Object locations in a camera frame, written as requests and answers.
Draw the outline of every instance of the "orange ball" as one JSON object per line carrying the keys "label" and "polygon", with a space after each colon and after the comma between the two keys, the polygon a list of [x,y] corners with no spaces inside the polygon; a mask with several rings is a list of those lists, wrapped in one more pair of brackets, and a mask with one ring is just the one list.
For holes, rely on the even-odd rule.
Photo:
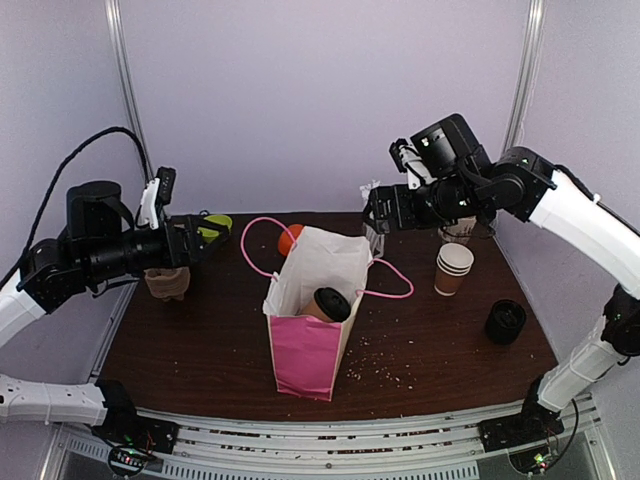
{"label": "orange ball", "polygon": [[[302,233],[304,225],[299,225],[296,223],[293,225],[289,225],[287,228],[295,238],[298,238]],[[291,250],[292,246],[293,241],[291,240],[289,234],[287,232],[282,232],[282,235],[280,235],[280,239],[278,240],[278,251],[280,252],[280,254],[286,257],[287,255],[289,255],[289,251]]]}

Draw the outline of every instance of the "black cup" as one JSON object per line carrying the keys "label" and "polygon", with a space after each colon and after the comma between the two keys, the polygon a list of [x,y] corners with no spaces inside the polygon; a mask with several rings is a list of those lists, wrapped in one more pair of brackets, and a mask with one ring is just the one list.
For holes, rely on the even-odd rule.
{"label": "black cup", "polygon": [[510,345],[520,335],[526,320],[527,314],[518,303],[498,300],[491,307],[484,330],[493,343]]}

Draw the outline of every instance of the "green object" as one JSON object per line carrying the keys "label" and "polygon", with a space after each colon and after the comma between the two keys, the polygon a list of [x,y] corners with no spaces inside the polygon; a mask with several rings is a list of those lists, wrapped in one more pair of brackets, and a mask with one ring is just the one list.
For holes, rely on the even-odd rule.
{"label": "green object", "polygon": [[[233,225],[233,220],[231,220],[230,216],[209,215],[207,217],[204,217],[204,219],[211,223],[217,223],[218,225],[227,227],[229,229],[229,233],[231,233],[231,225]],[[202,238],[206,243],[213,242],[220,235],[220,232],[216,230],[210,230],[208,228],[203,228],[203,227],[198,228],[198,231],[202,234]]]}

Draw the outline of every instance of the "wooden table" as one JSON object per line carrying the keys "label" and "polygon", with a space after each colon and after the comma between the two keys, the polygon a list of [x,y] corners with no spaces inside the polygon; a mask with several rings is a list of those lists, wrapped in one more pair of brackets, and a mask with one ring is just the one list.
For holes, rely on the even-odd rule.
{"label": "wooden table", "polygon": [[[358,235],[355,213],[273,215]],[[385,258],[415,284],[407,300],[365,296],[347,346],[331,403],[276,392],[266,320],[268,279],[240,253],[239,238],[252,215],[234,216],[230,241],[192,268],[183,302],[163,303],[142,282],[109,352],[103,375],[122,381],[139,407],[247,420],[337,421],[455,411],[521,399],[555,358],[529,303],[493,240],[469,242],[476,261],[454,297],[433,290],[440,239],[435,231],[398,232]],[[280,231],[262,223],[247,247],[255,263],[279,271]],[[370,288],[390,293],[406,286],[376,265]],[[491,305],[509,298],[528,320],[509,347],[484,334]]]}

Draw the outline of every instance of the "robotic arm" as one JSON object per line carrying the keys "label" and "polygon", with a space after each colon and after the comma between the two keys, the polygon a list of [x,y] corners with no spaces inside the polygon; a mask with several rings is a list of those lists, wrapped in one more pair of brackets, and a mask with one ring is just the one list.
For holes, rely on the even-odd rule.
{"label": "robotic arm", "polygon": [[[117,183],[94,181],[71,188],[65,229],[58,238],[42,240],[21,256],[0,290],[0,348],[73,295],[89,289],[97,296],[136,281],[110,284],[110,280],[124,275],[139,278],[149,268],[193,265],[224,243],[229,238],[225,226],[201,215],[165,214],[175,177],[172,168],[158,170],[144,190],[136,218],[121,202]],[[220,234],[206,243],[200,228]],[[105,286],[99,293],[101,284]],[[177,428],[170,422],[139,417],[118,382],[54,385],[0,374],[0,423],[14,420],[84,423],[117,443],[142,438],[145,445],[147,437],[153,438],[155,450],[165,452],[171,451]]]}
{"label": "robotic arm", "polygon": [[491,163],[464,118],[451,115],[390,153],[408,182],[371,191],[364,219],[378,233],[455,224],[488,225],[500,209],[549,230],[597,262],[619,285],[587,338],[538,378],[515,418],[482,422],[485,450],[559,433],[560,411],[616,363],[640,355],[640,234],[565,167],[514,147]]}

